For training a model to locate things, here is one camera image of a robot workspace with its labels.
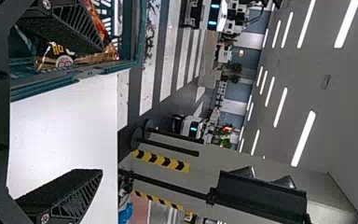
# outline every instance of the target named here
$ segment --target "white platform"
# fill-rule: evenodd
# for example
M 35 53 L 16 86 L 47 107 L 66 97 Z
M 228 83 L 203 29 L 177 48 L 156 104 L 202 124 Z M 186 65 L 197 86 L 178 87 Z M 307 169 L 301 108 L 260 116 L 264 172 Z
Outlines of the white platform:
M 7 186 L 13 198 L 75 168 L 102 169 L 82 224 L 117 223 L 117 76 L 11 104 Z

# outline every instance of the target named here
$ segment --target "white ceiling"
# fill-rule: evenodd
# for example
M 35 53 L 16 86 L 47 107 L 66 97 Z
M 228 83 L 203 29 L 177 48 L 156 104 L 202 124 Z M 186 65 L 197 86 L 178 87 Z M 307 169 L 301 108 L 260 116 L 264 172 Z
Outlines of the white ceiling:
M 337 34 L 350 0 L 316 0 L 302 49 L 296 45 L 310 0 L 285 0 L 269 23 L 266 48 L 260 66 L 268 70 L 262 96 L 254 88 L 255 108 L 246 125 L 244 152 L 250 152 L 260 130 L 255 156 L 290 163 L 298 139 L 312 109 L 317 118 L 299 166 L 329 172 L 358 209 L 358 10 L 343 49 L 334 49 Z M 281 49 L 284 29 L 294 12 L 286 46 Z M 271 48 L 278 20 L 281 31 Z M 325 75 L 332 79 L 327 90 Z M 268 108 L 264 107 L 271 78 L 275 86 Z M 272 126 L 284 87 L 286 103 L 277 129 Z

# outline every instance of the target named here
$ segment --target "yellow and black hazard stripe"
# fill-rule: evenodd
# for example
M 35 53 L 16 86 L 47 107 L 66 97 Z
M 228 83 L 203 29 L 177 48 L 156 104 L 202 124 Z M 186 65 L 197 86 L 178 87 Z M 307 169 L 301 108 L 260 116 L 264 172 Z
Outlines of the yellow and black hazard stripe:
M 177 161 L 174 159 L 170 159 L 167 157 L 159 156 L 154 153 L 142 151 L 142 150 L 135 150 L 132 152 L 132 156 L 135 159 L 153 163 L 155 165 L 159 165 L 165 168 L 168 168 L 170 170 L 183 172 L 188 174 L 188 171 L 190 169 L 190 163 L 184 162 L 184 161 Z
M 147 199 L 149 201 L 156 202 L 156 203 L 161 203 L 161 204 L 164 204 L 166 206 L 170 206 L 170 207 L 172 207 L 174 209 L 183 210 L 183 206 L 179 205 L 177 203 L 171 203 L 170 201 L 160 199 L 159 197 L 156 197 L 156 196 L 153 196 L 153 195 L 145 194 L 145 193 L 143 193 L 141 191 L 138 191 L 138 190 L 134 190 L 133 192 L 135 193 L 136 196 L 144 198 L 144 199 Z

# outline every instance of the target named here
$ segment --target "linear ceiling light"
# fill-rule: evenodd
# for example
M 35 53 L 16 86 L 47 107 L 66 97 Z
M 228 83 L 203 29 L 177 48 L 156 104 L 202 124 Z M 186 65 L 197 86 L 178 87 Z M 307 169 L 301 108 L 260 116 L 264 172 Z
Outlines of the linear ceiling light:
M 278 122 L 279 122 L 279 119 L 281 118 L 281 113 L 282 113 L 282 109 L 284 106 L 284 102 L 286 101 L 286 96 L 287 96 L 287 88 L 284 88 L 281 101 L 279 102 L 277 115 L 275 116 L 274 128 L 277 128 L 277 126 L 278 126 Z
M 275 49 L 275 44 L 277 43 L 279 31 L 281 30 L 281 20 L 278 21 L 277 29 L 275 30 L 274 40 L 272 41 L 272 48 Z
M 301 30 L 300 38 L 298 39 L 297 48 L 301 49 L 304 42 L 305 34 L 308 30 L 308 25 L 310 25 L 310 17 L 312 16 L 313 9 L 315 8 L 316 0 L 310 0 L 310 7 L 308 8 L 307 16 L 304 21 L 303 29 Z
M 257 146 L 258 136 L 260 135 L 260 130 L 257 130 L 257 133 L 255 134 L 255 141 L 254 145 L 252 146 L 251 156 L 255 154 L 255 147 Z
M 241 128 L 240 140 L 242 139 L 242 135 L 243 135 L 243 126 Z
M 266 103 L 264 104 L 265 107 L 269 106 L 269 98 L 271 97 L 271 93 L 272 93 L 272 89 L 274 88 L 274 84 L 275 84 L 275 77 L 273 77 L 271 79 L 271 83 L 269 84 L 269 90 L 267 93 L 267 99 L 266 99 Z
M 252 94 L 251 96 L 249 97 L 249 102 L 248 102 L 248 105 L 246 106 L 246 111 L 249 110 L 250 106 L 251 106 L 251 102 L 252 102 Z
M 344 46 L 345 39 L 347 38 L 348 32 L 351 28 L 354 15 L 358 8 L 358 0 L 351 0 L 350 6 L 348 7 L 347 14 L 345 15 L 344 21 L 342 22 L 341 29 L 339 30 L 335 49 L 341 49 Z
M 243 142 L 244 142 L 245 139 L 242 138 L 241 140 L 241 146 L 240 146 L 240 153 L 242 153 L 242 149 L 243 149 Z
M 266 47 L 268 37 L 269 37 L 269 29 L 266 30 L 266 34 L 264 35 L 263 48 Z
M 289 15 L 289 19 L 287 20 L 286 29 L 284 30 L 283 40 L 282 40 L 282 44 L 281 44 L 282 49 L 284 48 L 284 45 L 286 44 L 287 36 L 289 35 L 289 30 L 290 30 L 290 25 L 292 24 L 293 15 L 294 15 L 294 13 L 291 12 Z
M 292 160 L 292 166 L 297 167 L 300 161 L 301 155 L 304 151 L 304 147 L 307 144 L 308 137 L 310 136 L 310 130 L 312 129 L 313 122 L 316 119 L 316 114 L 312 110 L 308 114 L 307 122 L 305 123 L 304 130 L 301 134 L 300 140 L 296 148 L 295 156 Z
M 260 85 L 260 79 L 261 79 L 261 77 L 263 76 L 263 69 L 264 69 L 264 67 L 261 66 L 261 67 L 260 67 L 260 73 L 258 74 L 257 82 L 255 83 L 255 85 L 256 85 L 257 87 L 258 87 L 258 85 Z
M 268 75 L 269 75 L 269 71 L 266 70 L 266 73 L 264 74 L 264 78 L 263 78 L 263 83 L 261 83 L 260 95 L 263 94 L 264 86 L 266 85 L 266 80 Z
M 251 120 L 251 116 L 252 116 L 252 112 L 253 112 L 253 106 L 254 106 L 254 103 L 252 103 L 252 105 L 251 105 L 251 110 L 249 111 L 249 115 L 248 115 L 248 121 Z

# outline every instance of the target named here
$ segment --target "machine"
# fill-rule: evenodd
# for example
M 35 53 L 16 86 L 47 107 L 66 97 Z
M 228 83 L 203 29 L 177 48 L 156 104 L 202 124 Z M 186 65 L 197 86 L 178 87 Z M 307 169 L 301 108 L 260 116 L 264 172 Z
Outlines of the machine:
M 227 21 L 227 0 L 188 0 L 183 26 L 223 32 Z
M 232 59 L 233 45 L 226 45 L 225 43 L 218 43 L 215 53 L 218 63 L 228 63 Z
M 172 131 L 183 136 L 201 139 L 207 126 L 206 120 L 202 118 L 183 115 L 172 116 Z
M 261 0 L 229 0 L 227 22 L 223 33 L 231 38 L 239 36 L 246 27 L 257 22 L 263 15 L 268 2 Z M 250 8 L 261 7 L 260 15 L 250 19 Z

